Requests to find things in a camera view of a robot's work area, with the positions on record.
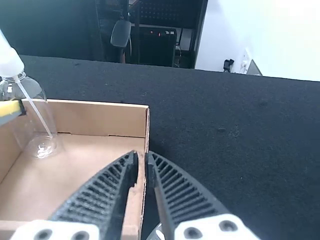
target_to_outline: pegboard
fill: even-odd
[[[194,29],[198,0],[140,0],[140,24]],[[135,10],[130,21],[135,21]]]

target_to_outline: bottle cap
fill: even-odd
[[[25,65],[0,30],[0,77],[11,78],[25,69]]]

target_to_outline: black felt surface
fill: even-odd
[[[319,239],[320,82],[23,61],[48,98],[149,105],[150,149],[198,179],[261,239]]]

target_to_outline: clear plastic bottle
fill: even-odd
[[[35,112],[27,96],[18,86],[18,81],[32,99],[45,125]],[[14,77],[2,77],[0,82],[0,101],[22,100],[26,108],[26,116],[21,116],[10,122],[14,136],[22,149],[37,158],[43,158],[57,147],[57,130],[48,106],[45,92],[34,79],[21,72]]]
[[[55,152],[57,129],[44,90],[26,76],[24,63],[0,30],[0,101],[21,100],[26,115],[10,121],[21,147],[36,158]]]

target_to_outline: cardboard box wall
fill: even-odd
[[[89,178],[131,150],[138,153],[139,168],[137,182],[128,194],[122,239],[139,239],[146,186],[144,154],[149,143],[148,106],[48,102],[63,146],[57,154],[45,159],[29,157],[21,152],[10,124],[0,127],[0,240],[8,239],[24,222],[47,219]]]

